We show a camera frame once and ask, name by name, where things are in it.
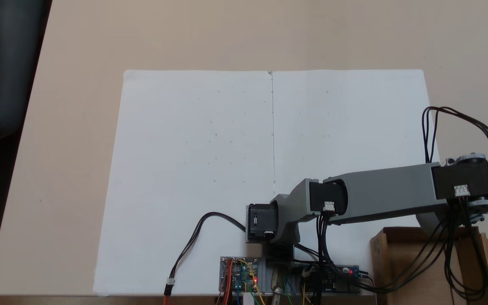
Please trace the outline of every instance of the red wire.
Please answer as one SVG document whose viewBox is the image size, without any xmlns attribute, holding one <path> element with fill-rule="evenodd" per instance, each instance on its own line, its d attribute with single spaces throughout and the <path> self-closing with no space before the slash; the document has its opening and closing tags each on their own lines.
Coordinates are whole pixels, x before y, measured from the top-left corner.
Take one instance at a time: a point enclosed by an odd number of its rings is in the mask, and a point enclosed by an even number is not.
<svg viewBox="0 0 488 305">
<path fill-rule="evenodd" d="M 227 262 L 227 290 L 225 290 L 225 296 L 223 298 L 223 305 L 227 305 L 229 301 L 229 294 L 231 291 L 231 278 L 233 277 L 233 259 L 230 259 L 230 262 Z"/>
</svg>

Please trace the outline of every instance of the brown cardboard box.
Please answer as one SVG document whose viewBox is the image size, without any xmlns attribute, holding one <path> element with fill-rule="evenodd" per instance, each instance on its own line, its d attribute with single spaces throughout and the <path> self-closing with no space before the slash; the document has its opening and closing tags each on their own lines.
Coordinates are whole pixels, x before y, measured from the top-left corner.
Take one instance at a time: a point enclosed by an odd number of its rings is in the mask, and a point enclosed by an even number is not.
<svg viewBox="0 0 488 305">
<path fill-rule="evenodd" d="M 479 232 L 478 243 L 484 253 L 488 267 L 488 238 Z M 467 231 L 460 228 L 458 236 L 465 236 Z M 370 240 L 372 251 L 372 268 L 374 271 L 374 283 L 382 286 L 391 282 L 413 261 L 419 250 L 423 247 L 428 236 L 418 227 L 386 227 Z M 414 265 L 415 268 L 425 258 L 432 245 L 424 251 L 421 259 Z M 424 266 L 432 261 L 438 253 L 440 246 L 424 263 Z M 466 305 L 467 302 L 451 291 L 444 275 L 445 257 L 442 254 L 438 260 L 423 274 L 399 290 L 389 294 L 378 294 L 378 305 Z M 481 284 L 481 273 L 478 267 L 476 254 L 470 238 L 461 238 L 457 241 L 451 258 L 451 268 L 455 276 L 462 280 L 463 284 L 470 287 L 478 287 Z M 488 305 L 488 291 L 485 297 L 479 301 L 468 302 L 469 305 Z"/>
</svg>

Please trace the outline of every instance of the beige table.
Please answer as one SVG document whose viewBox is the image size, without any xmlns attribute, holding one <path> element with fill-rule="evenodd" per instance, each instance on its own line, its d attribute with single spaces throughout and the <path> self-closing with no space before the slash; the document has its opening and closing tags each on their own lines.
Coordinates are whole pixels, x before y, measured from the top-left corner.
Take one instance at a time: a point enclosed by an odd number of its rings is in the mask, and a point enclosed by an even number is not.
<svg viewBox="0 0 488 305">
<path fill-rule="evenodd" d="M 488 1 L 54 0 L 0 233 L 0 294 L 93 294 L 127 69 L 423 69 L 433 105 L 488 124 Z M 445 116 L 438 142 L 442 158 L 488 151 Z"/>
</svg>

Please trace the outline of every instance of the white paper sheet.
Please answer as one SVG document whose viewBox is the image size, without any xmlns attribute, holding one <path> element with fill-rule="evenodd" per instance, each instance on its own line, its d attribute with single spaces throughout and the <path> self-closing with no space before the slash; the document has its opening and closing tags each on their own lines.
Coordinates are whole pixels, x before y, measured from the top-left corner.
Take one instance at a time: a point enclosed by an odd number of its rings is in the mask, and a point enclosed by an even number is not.
<svg viewBox="0 0 488 305">
<path fill-rule="evenodd" d="M 93 290 L 162 294 L 207 212 L 243 224 L 246 204 L 305 177 L 422 163 L 426 106 L 422 71 L 127 71 Z M 330 227 L 330 253 L 371 270 L 370 237 L 396 225 L 417 222 Z M 314 223 L 300 229 L 302 243 L 317 247 Z M 210 218 L 173 294 L 217 295 L 222 255 L 260 256 L 261 247 Z"/>
<path fill-rule="evenodd" d="M 125 73 L 95 292 L 162 294 L 203 214 L 244 223 L 246 204 L 274 196 L 271 91 L 265 71 Z M 210 218 L 173 293 L 216 293 L 222 254 L 261 247 Z"/>
</svg>

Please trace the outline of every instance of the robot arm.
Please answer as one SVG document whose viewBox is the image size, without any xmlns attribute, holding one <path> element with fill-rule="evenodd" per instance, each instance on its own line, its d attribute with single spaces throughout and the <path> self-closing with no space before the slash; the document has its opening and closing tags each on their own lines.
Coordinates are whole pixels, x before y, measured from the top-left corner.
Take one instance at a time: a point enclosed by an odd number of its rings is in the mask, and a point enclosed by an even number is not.
<svg viewBox="0 0 488 305">
<path fill-rule="evenodd" d="M 415 214 L 430 233 L 450 204 L 463 196 L 468 197 L 471 219 L 483 220 L 488 213 L 485 156 L 470 154 L 451 161 L 446 166 L 436 162 L 351 172 L 323 183 L 306 178 L 270 204 L 247 206 L 247 242 L 295 245 L 300 242 L 298 223 L 323 211 L 334 213 L 329 223 L 336 225 Z"/>
</svg>

